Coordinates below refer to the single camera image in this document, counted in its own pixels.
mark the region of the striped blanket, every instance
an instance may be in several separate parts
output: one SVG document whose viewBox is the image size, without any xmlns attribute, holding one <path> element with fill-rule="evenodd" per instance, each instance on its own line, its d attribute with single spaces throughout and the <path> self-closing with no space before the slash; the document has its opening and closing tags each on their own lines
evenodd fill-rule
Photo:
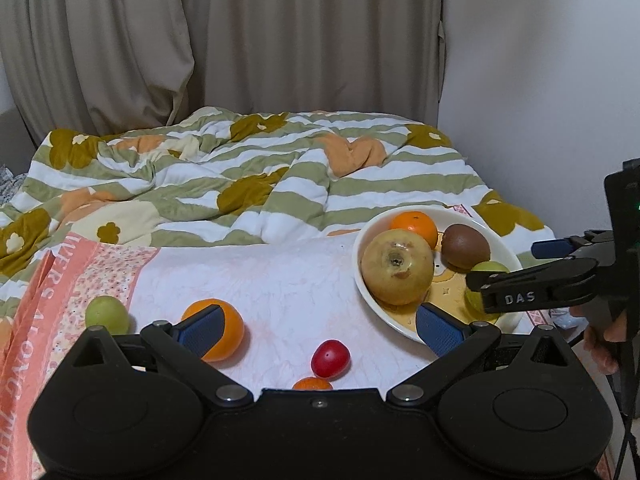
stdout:
<svg viewBox="0 0 640 480">
<path fill-rule="evenodd" d="M 0 316 L 73 231 L 110 244 L 203 247 L 357 230 L 399 205 L 473 206 L 527 265 L 552 232 L 489 189 L 432 126 L 355 112 L 239 115 L 94 137 L 54 130 L 0 207 Z"/>
</svg>

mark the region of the wall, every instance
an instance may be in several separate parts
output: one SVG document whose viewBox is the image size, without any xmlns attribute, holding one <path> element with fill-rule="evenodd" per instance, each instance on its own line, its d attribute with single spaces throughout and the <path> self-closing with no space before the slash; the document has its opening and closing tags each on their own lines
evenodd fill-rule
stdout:
<svg viewBox="0 0 640 480">
<path fill-rule="evenodd" d="M 25 173 L 33 153 L 35 146 L 15 107 L 0 57 L 0 164 L 5 164 L 14 174 Z"/>
<path fill-rule="evenodd" d="M 602 181 L 640 156 L 640 0 L 444 0 L 439 127 L 556 235 L 609 226 Z"/>
</svg>

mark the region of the bowl rim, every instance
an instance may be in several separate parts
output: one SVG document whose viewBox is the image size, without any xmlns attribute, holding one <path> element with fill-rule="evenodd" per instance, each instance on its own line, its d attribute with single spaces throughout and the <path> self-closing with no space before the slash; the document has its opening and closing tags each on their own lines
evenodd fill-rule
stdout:
<svg viewBox="0 0 640 480">
<path fill-rule="evenodd" d="M 396 332 L 399 332 L 405 337 L 422 344 L 424 344 L 424 341 L 420 339 L 420 337 L 416 332 L 413 332 L 412 330 L 409 330 L 408 328 L 402 326 L 395 319 L 389 316 L 389 314 L 385 312 L 385 310 L 378 304 L 375 298 L 371 295 L 371 293 L 369 292 L 369 289 L 367 288 L 367 285 L 365 285 L 364 280 L 362 279 L 362 274 L 360 272 L 360 260 L 358 258 L 358 250 L 360 249 L 360 245 L 362 244 L 362 239 L 365 237 L 369 228 L 372 227 L 373 224 L 377 223 L 380 219 L 386 218 L 388 216 L 396 216 L 405 211 L 422 211 L 425 214 L 428 214 L 429 210 L 437 210 L 439 212 L 441 211 L 450 212 L 454 215 L 460 216 L 460 218 L 464 218 L 466 222 L 471 222 L 474 225 L 474 228 L 480 231 L 483 236 L 492 238 L 494 242 L 501 245 L 510 254 L 510 256 L 513 257 L 514 269 L 512 270 L 512 272 L 514 270 L 522 269 L 522 264 L 520 263 L 518 257 L 516 256 L 516 253 L 509 246 L 507 246 L 507 244 L 505 244 L 504 241 L 502 241 L 502 239 L 496 232 L 494 232 L 489 227 L 482 225 L 475 218 L 471 216 L 463 215 L 462 213 L 458 213 L 453 209 L 446 208 L 444 206 L 437 206 L 437 205 L 414 204 L 414 205 L 399 206 L 399 207 L 387 209 L 386 211 L 383 211 L 382 213 L 375 215 L 372 219 L 370 219 L 366 224 L 363 225 L 363 227 L 358 232 L 358 235 L 356 236 L 356 239 L 353 243 L 353 248 L 351 250 L 351 267 L 353 268 L 353 278 L 356 282 L 356 286 L 358 287 L 358 290 L 360 291 L 360 295 L 362 296 L 362 299 L 365 301 L 365 303 L 367 303 L 367 306 L 371 310 L 373 310 L 373 312 L 375 312 L 376 315 L 382 321 L 388 324 L 391 328 L 395 329 Z M 508 314 L 503 314 L 502 317 L 515 318 L 515 316 L 517 316 L 519 320 L 520 317 L 522 316 L 522 313 L 521 312 L 508 313 Z"/>
</svg>

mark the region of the fruit bowl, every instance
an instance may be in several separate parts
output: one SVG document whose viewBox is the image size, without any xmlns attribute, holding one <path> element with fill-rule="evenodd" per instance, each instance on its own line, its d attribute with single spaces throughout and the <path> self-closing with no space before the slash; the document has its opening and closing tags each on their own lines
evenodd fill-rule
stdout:
<svg viewBox="0 0 640 480">
<path fill-rule="evenodd" d="M 395 216 L 405 211 L 421 211 L 427 214 L 438 228 L 438 245 L 436 246 L 436 250 L 433 251 L 435 264 L 434 279 L 425 297 L 425 301 L 430 301 L 463 322 L 471 322 L 475 318 L 471 319 L 471 314 L 465 308 L 465 274 L 450 269 L 444 264 L 441 258 L 440 240 L 442 239 L 442 233 L 447 227 L 452 224 L 465 224 L 473 227 L 489 242 L 491 260 L 502 263 L 510 271 L 520 270 L 522 265 L 515 253 L 505 245 L 496 233 L 479 224 L 469 216 L 458 213 L 453 209 L 438 206 L 409 205 L 389 209 L 369 220 L 358 233 L 351 256 L 351 266 L 353 267 L 353 275 L 358 290 L 367 305 L 369 305 L 380 319 L 409 339 L 422 342 L 415 331 L 415 312 L 419 303 L 400 307 L 382 304 L 382 302 L 377 301 L 371 295 L 360 272 L 360 260 L 362 259 L 365 248 L 373 238 L 388 229 L 389 224 L 391 224 Z M 520 322 L 522 316 L 523 313 L 521 312 L 510 312 L 508 314 L 502 314 L 497 320 L 495 320 L 495 318 L 487 320 L 495 322 L 503 332 L 511 333 Z"/>
</svg>

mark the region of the orange fruit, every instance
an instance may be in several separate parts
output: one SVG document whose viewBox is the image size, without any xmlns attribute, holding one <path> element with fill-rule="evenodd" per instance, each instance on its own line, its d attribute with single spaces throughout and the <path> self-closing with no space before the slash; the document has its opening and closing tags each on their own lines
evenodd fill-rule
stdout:
<svg viewBox="0 0 640 480">
<path fill-rule="evenodd" d="M 294 390 L 333 390 L 331 383 L 320 377 L 305 377 L 293 385 Z"/>
<path fill-rule="evenodd" d="M 200 300 L 190 304 L 187 310 L 184 311 L 184 314 L 182 314 L 180 321 L 184 321 L 189 316 L 212 304 L 219 305 L 220 308 L 222 308 L 222 312 L 225 313 L 225 331 L 222 333 L 220 341 L 213 345 L 211 350 L 202 358 L 203 361 L 209 363 L 222 361 L 223 359 L 231 357 L 233 352 L 238 350 L 244 337 L 244 321 L 242 321 L 242 317 L 238 311 L 226 301 L 216 300 L 215 298 Z"/>
<path fill-rule="evenodd" d="M 427 240 L 432 250 L 438 243 L 438 228 L 428 215 L 420 211 L 406 211 L 396 216 L 389 225 L 389 229 L 404 229 L 413 231 Z"/>
</svg>

